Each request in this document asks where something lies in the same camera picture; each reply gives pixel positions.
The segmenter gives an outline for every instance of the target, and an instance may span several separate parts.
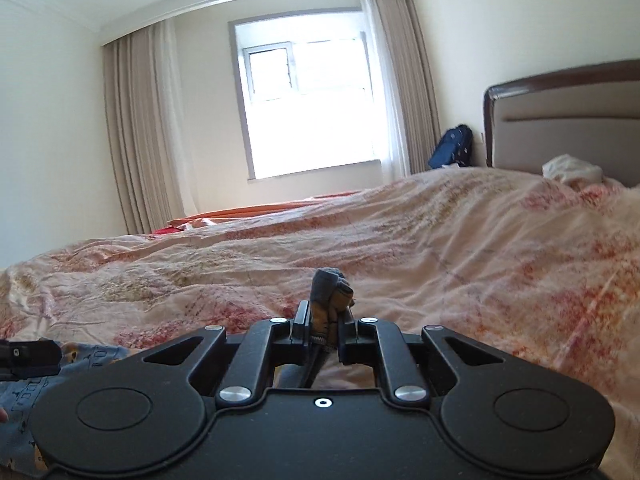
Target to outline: pink comforter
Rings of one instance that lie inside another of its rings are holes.
[[[640,470],[640,190],[437,170],[321,205],[163,236],[89,240],[0,274],[0,337],[146,348],[291,316],[317,267],[354,315],[441,323],[585,381],[616,412],[604,470]],[[333,362],[319,382],[352,386]]]

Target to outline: headboard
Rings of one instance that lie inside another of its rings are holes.
[[[640,59],[569,68],[484,94],[487,165],[542,172],[568,153],[640,184]]]

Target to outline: floral bedspread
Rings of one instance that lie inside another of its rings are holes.
[[[292,316],[318,267],[354,315],[440,323],[585,381],[612,403],[603,469],[640,476],[640,189],[437,170],[173,235],[88,240],[0,274],[0,337],[147,348],[205,324]],[[370,380],[332,362],[319,383]]]

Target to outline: circular pad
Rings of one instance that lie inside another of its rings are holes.
[[[569,416],[569,407],[560,397],[534,388],[511,390],[495,401],[495,414],[505,424],[525,431],[557,428]]]
[[[612,409],[598,392],[520,360],[466,367],[440,417],[466,452],[519,474],[597,464],[614,429]]]
[[[180,368],[134,356],[50,389],[31,413],[44,459],[89,474],[166,463],[206,421],[202,398]]]
[[[130,388],[107,388],[87,395],[78,404],[78,418],[94,430],[125,430],[146,419],[151,401]]]

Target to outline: black device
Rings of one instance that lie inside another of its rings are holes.
[[[311,310],[243,335],[207,326],[52,388],[31,413],[49,480],[603,479],[609,403],[443,326],[403,334],[350,310],[338,357],[376,388],[311,390]],[[289,385],[274,369],[299,366]]]
[[[57,375],[62,351],[55,341],[0,339],[0,381]]]

